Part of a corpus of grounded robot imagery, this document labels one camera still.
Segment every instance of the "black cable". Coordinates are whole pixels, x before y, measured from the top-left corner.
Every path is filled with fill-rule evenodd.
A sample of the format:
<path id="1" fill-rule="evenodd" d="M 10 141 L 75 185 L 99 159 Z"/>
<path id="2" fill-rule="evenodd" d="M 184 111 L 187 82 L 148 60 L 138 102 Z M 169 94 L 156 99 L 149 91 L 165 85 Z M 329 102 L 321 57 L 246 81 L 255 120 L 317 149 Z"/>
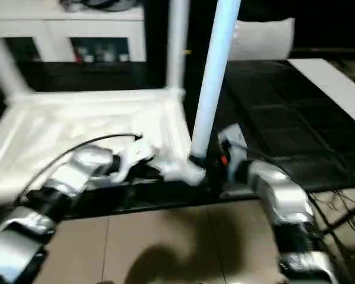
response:
<path id="1" fill-rule="evenodd" d="M 47 170 L 49 170 L 49 168 L 51 168 L 56 162 L 58 162 L 61 158 L 63 158 L 65 155 L 77 150 L 80 147 L 86 146 L 90 143 L 96 142 L 96 141 L 101 141 L 101 140 L 105 140 L 105 139 L 109 139 L 109 138 L 114 138 L 114 137 L 134 137 L 135 139 L 139 139 L 141 138 L 141 136 L 133 134 L 133 133 L 119 133 L 119 134 L 109 134 L 109 135 L 104 135 L 104 136 L 99 136 L 90 140 L 86 140 L 78 145 L 75 145 L 74 147 L 67 149 L 66 151 L 64 151 L 62 154 L 60 154 L 59 156 L 57 156 L 56 158 L 54 158 L 50 163 L 48 163 L 47 165 L 45 165 L 42 169 L 40 169 L 38 171 L 38 173 L 36 175 L 34 175 L 29 182 L 25 185 L 24 189 L 21 191 L 21 193 L 17 196 L 16 200 L 14 201 L 14 205 L 17 206 L 19 205 L 22 196 L 29 190 L 29 187 L 43 174 L 45 173 Z"/>

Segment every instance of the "white cabinet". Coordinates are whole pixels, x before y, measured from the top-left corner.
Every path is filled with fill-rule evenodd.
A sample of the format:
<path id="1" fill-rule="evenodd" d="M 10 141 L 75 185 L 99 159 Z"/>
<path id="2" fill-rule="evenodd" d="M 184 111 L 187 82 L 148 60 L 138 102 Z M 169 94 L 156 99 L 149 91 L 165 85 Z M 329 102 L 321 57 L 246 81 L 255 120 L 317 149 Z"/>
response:
<path id="1" fill-rule="evenodd" d="M 44 62 L 75 61 L 72 38 L 91 38 L 97 45 L 110 38 L 116 45 L 115 39 L 120 38 L 127 54 L 116 54 L 117 58 L 125 55 L 131 61 L 145 61 L 143 13 L 142 6 L 122 12 L 67 13 L 58 0 L 0 0 L 0 37 L 31 38 Z"/>
<path id="2" fill-rule="evenodd" d="M 75 61 L 71 38 L 126 38 L 131 61 L 145 61 L 144 27 L 141 21 L 48 21 L 61 61 Z"/>
<path id="3" fill-rule="evenodd" d="M 55 62 L 61 59 L 51 40 L 51 33 L 44 21 L 40 20 L 0 20 L 0 38 L 30 37 L 37 48 L 40 59 L 44 62 Z"/>

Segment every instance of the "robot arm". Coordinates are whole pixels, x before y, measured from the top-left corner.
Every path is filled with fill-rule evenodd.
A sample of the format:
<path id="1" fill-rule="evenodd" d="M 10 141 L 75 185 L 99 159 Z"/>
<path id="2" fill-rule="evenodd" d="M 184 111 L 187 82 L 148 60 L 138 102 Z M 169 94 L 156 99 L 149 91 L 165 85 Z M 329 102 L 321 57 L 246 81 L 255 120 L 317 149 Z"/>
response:
<path id="1" fill-rule="evenodd" d="M 281 169 L 255 161 L 248 185 L 258 194 L 272 226 L 282 274 L 291 283 L 339 284 L 333 264 L 315 236 L 314 215 L 305 191 Z"/>
<path id="2" fill-rule="evenodd" d="M 76 150 L 39 191 L 16 207 L 0 225 L 0 284 L 30 283 L 40 270 L 56 225 L 93 175 L 112 165 L 111 150 L 89 145 Z"/>

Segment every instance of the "white pole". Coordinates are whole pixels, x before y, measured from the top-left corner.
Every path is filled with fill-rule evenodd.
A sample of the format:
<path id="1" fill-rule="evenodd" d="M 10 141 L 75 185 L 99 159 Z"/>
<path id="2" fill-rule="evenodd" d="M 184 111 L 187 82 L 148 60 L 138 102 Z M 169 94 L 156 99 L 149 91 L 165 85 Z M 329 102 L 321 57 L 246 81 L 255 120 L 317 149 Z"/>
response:
<path id="1" fill-rule="evenodd" d="M 30 89 L 23 81 L 20 72 L 14 64 L 7 47 L 0 39 L 0 87 L 3 90 L 7 102 L 19 99 L 30 93 Z"/>
<path id="2" fill-rule="evenodd" d="M 217 3 L 191 145 L 191 154 L 197 158 L 206 157 L 240 4 L 241 0 Z"/>
<path id="3" fill-rule="evenodd" d="M 188 18 L 189 0 L 170 0 L 166 85 L 173 88 L 183 88 Z"/>

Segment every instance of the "beige tile floor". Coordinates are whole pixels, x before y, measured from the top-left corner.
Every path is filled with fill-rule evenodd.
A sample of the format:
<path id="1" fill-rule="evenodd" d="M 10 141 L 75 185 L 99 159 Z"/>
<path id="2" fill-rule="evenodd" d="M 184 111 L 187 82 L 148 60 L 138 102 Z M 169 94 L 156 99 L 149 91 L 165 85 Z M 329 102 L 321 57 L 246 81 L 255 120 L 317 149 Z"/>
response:
<path id="1" fill-rule="evenodd" d="M 331 220 L 342 213 L 323 209 Z M 355 247 L 348 226 L 337 234 Z M 65 221 L 49 252 L 36 284 L 269 284 L 282 279 L 272 232 L 257 201 Z"/>

